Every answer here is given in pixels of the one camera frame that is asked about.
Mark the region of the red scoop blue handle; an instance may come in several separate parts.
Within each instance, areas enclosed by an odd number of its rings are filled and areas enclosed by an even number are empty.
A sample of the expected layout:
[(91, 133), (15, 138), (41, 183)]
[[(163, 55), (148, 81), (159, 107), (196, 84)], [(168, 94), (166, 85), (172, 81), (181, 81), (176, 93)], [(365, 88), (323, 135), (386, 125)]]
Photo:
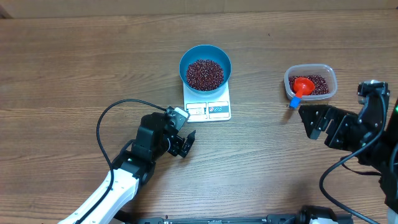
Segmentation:
[(295, 96), (291, 99), (289, 107), (296, 109), (304, 95), (310, 95), (314, 89), (315, 84), (305, 77), (296, 78), (293, 85)]

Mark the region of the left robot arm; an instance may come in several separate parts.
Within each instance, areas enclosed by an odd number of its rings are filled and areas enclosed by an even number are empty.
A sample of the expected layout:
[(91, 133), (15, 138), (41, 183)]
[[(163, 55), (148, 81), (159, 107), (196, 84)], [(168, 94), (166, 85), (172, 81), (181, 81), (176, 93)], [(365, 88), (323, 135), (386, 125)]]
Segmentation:
[(148, 183), (159, 157), (166, 152), (187, 156), (195, 132), (186, 139), (178, 136), (178, 132), (189, 116), (181, 108), (143, 116), (136, 138), (122, 148), (102, 184), (61, 223), (111, 223), (120, 209)]

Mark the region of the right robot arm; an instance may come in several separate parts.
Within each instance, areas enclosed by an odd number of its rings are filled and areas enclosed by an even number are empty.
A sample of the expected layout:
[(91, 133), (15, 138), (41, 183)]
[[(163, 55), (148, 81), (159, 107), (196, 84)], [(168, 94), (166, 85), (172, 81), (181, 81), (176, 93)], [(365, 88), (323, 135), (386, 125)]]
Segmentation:
[(324, 187), (330, 172), (357, 157), (361, 165), (377, 170), (373, 175), (380, 177), (380, 188), (386, 196), (384, 203), (389, 207), (389, 223), (397, 223), (397, 110), (393, 109), (387, 123), (387, 101), (377, 99), (374, 102), (374, 106), (364, 106), (358, 114), (331, 105), (303, 105), (298, 112), (310, 139), (318, 139), (324, 131), (326, 146), (350, 152), (322, 174), (319, 181), (322, 194), (344, 211), (375, 223), (337, 201)]

